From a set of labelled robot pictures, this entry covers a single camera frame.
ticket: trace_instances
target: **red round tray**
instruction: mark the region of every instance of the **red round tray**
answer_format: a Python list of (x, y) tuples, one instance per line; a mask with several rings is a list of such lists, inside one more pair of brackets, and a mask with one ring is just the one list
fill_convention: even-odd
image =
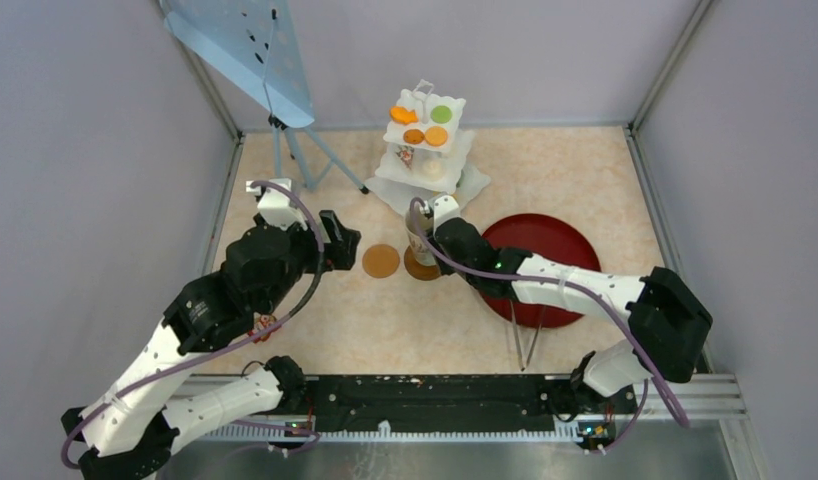
[[(537, 253), (554, 262), (600, 271), (597, 254), (586, 237), (571, 225), (547, 215), (523, 213), (499, 220), (483, 233), (483, 238), (495, 248), (518, 247)], [(483, 300), (498, 315), (511, 321), (509, 300), (489, 298)], [(558, 328), (570, 325), (582, 317), (561, 308), (542, 305), (515, 304), (515, 321), (530, 328)]]

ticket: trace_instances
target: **gray wall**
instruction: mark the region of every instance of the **gray wall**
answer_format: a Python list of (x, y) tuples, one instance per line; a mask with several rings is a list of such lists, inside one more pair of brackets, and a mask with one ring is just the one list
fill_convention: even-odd
[[(470, 125), (625, 122), (695, 3), (289, 0), (316, 126), (333, 128), (383, 128), (420, 78), (465, 97)], [(215, 79), (240, 128), (269, 128)]]
[(818, 478), (818, 0), (720, 2), (643, 137), (774, 478)]
[(128, 365), (199, 263), (230, 140), (150, 0), (0, 0), (0, 479)]

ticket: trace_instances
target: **orange coaster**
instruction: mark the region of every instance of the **orange coaster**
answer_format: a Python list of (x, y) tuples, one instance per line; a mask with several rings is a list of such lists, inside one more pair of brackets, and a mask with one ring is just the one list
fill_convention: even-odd
[(362, 256), (362, 268), (374, 278), (390, 277), (398, 266), (400, 254), (391, 245), (374, 245)]
[(441, 276), (437, 265), (426, 267), (418, 263), (418, 261), (415, 260), (415, 256), (412, 255), (412, 247), (406, 247), (406, 251), (403, 252), (403, 266), (406, 267), (406, 271), (409, 272), (409, 275), (412, 275), (418, 280), (435, 280)]
[(447, 130), (442, 127), (430, 127), (424, 132), (424, 139), (434, 147), (440, 147), (447, 143)]

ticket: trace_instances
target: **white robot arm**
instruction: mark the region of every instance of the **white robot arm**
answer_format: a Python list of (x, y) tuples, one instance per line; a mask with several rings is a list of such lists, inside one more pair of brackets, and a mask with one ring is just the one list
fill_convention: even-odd
[[(355, 262), (361, 234), (344, 228), (331, 211), (320, 212), (320, 224), (307, 225), (291, 202), (296, 197), (290, 180), (273, 180), (267, 187), (248, 182), (247, 189), (258, 201), (256, 226), (230, 244), (219, 271), (182, 289), (106, 394), (62, 416), (69, 440), (88, 447), (77, 465), (68, 462), (66, 447), (62, 460), (78, 466), (86, 480), (151, 476), (204, 434), (301, 400), (305, 378), (289, 357), (274, 357), (217, 390), (170, 400), (201, 360), (221, 354), (254, 328), (255, 313), (273, 313), (304, 273), (314, 273), (317, 280), (325, 271), (349, 270)], [(136, 382), (145, 384), (135, 388)]]
[(601, 316), (630, 333), (631, 338), (583, 359), (572, 374), (575, 390), (585, 384), (609, 397), (657, 372), (671, 382), (690, 380), (712, 317), (676, 273), (655, 267), (644, 277), (607, 274), (517, 248), (493, 248), (459, 217), (459, 207), (448, 195), (415, 201), (412, 209), (432, 217), (432, 231), (423, 233), (439, 250), (443, 274), (459, 273), (492, 297)]

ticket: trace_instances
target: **cup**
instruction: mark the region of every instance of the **cup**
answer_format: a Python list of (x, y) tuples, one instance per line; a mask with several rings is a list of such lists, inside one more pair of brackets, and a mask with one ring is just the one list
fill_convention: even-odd
[(421, 164), (421, 168), (419, 170), (420, 171), (418, 173), (431, 182), (440, 180), (441, 177), (447, 173), (447, 170), (444, 168), (441, 160), (437, 158), (428, 158), (426, 162)]
[[(429, 235), (431, 235), (433, 232), (433, 219), (424, 216), (424, 214), (418, 209), (417, 205), (415, 206), (415, 212), (415, 215), (421, 224), (421, 228), (424, 229), (424, 233), (429, 238)], [(406, 211), (406, 215), (403, 217), (403, 220), (404, 225), (406, 226), (406, 234), (409, 236), (409, 248), (412, 249), (412, 256), (415, 258), (415, 261), (425, 267), (435, 266), (436, 261), (432, 252), (430, 252), (429, 249), (424, 246), (424, 243), (421, 241), (421, 237), (415, 233), (415, 224), (412, 222), (411, 208)]]

